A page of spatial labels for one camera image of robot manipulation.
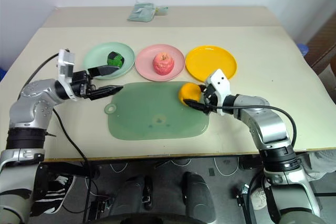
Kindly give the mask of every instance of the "white cable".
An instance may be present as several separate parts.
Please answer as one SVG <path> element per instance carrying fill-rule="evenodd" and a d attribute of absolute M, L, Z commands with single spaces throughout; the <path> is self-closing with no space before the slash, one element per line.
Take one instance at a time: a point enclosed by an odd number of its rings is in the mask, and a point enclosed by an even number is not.
<path fill-rule="evenodd" d="M 89 190 L 89 186 L 88 186 L 88 183 L 86 182 L 86 178 L 84 178 L 85 180 L 85 185 L 86 185 L 86 188 Z M 106 196 L 106 195 L 98 195 L 98 194 L 94 194 L 93 192 L 90 191 L 90 194 L 94 195 L 94 196 L 97 196 L 97 197 L 105 197 L 105 198 L 110 198 L 109 196 Z"/>
<path fill-rule="evenodd" d="M 128 165 L 128 163 L 126 163 L 125 166 L 124 166 L 124 168 L 121 169 L 121 170 L 115 170 L 115 169 L 113 168 L 112 164 L 110 164 L 112 170 L 113 170 L 115 173 L 122 173 L 122 172 L 126 169 L 127 165 Z"/>
<path fill-rule="evenodd" d="M 171 160 L 171 162 L 172 162 L 174 165 L 183 167 L 183 166 L 187 166 L 188 164 L 190 164 L 190 162 L 191 162 L 191 158 L 189 159 L 188 163 L 186 163 L 185 165 L 179 165 L 179 164 L 175 163 L 173 160 Z"/>
<path fill-rule="evenodd" d="M 214 157 L 214 162 L 215 162 L 215 166 L 216 166 L 216 169 L 217 169 L 217 171 L 219 172 L 219 174 L 221 174 L 222 176 L 225 176 L 225 177 L 234 175 L 234 174 L 236 173 L 236 171 L 238 171 L 238 168 L 239 168 L 239 157 L 237 158 L 237 167 L 236 167 L 236 169 L 235 169 L 232 173 L 230 173 L 230 174 L 224 174 L 224 173 L 222 173 L 222 172 L 219 170 L 219 168 L 218 168 L 218 166 L 217 166 L 217 163 L 216 163 L 216 158 L 215 158 L 215 157 Z"/>

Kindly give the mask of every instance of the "blue object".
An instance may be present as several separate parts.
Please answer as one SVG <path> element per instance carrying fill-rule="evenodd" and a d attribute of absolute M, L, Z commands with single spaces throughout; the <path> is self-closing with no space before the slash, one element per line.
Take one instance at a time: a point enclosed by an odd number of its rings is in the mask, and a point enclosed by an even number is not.
<path fill-rule="evenodd" d="M 3 70 L 3 69 L 0 68 L 0 81 L 5 76 L 6 73 L 7 73 L 7 71 L 5 71 L 5 70 Z"/>
<path fill-rule="evenodd" d="M 305 44 L 298 43 L 296 44 L 302 53 L 302 56 L 306 56 L 306 54 L 309 52 L 309 48 Z"/>

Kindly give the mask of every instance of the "green plate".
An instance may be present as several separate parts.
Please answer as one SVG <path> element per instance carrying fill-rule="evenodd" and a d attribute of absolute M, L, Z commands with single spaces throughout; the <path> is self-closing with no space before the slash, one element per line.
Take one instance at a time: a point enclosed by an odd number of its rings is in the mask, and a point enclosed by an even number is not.
<path fill-rule="evenodd" d="M 102 43 L 93 47 L 86 55 L 83 61 L 83 66 L 86 70 L 98 66 L 107 65 L 107 56 L 110 52 L 117 52 L 124 57 L 125 61 L 122 67 L 116 72 L 107 76 L 97 76 L 99 80 L 112 80 L 127 73 L 133 66 L 135 55 L 133 50 L 126 44 L 119 42 Z"/>
<path fill-rule="evenodd" d="M 112 136 L 121 140 L 151 140 L 198 136 L 209 116 L 183 105 L 178 92 L 185 82 L 129 83 L 105 107 Z"/>

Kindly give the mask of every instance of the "pink plate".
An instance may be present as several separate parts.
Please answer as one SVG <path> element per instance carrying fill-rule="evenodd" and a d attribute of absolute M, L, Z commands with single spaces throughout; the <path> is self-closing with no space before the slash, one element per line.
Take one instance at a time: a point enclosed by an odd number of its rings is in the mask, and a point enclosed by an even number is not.
<path fill-rule="evenodd" d="M 174 59 L 174 68 L 165 76 L 161 76 L 154 71 L 153 59 L 159 52 L 167 52 Z M 135 68 L 140 75 L 151 81 L 169 81 L 178 76 L 185 66 L 183 53 L 176 47 L 166 44 L 151 45 L 143 49 L 135 59 Z"/>

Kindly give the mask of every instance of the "yellow plate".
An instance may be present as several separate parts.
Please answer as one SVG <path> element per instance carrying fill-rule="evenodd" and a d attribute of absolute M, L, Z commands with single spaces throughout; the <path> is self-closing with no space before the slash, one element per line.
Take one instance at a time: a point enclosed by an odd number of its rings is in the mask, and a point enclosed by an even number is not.
<path fill-rule="evenodd" d="M 216 46 L 194 48 L 186 56 L 185 64 L 189 73 L 201 82 L 218 68 L 224 72 L 227 79 L 237 71 L 237 62 L 232 54 Z"/>

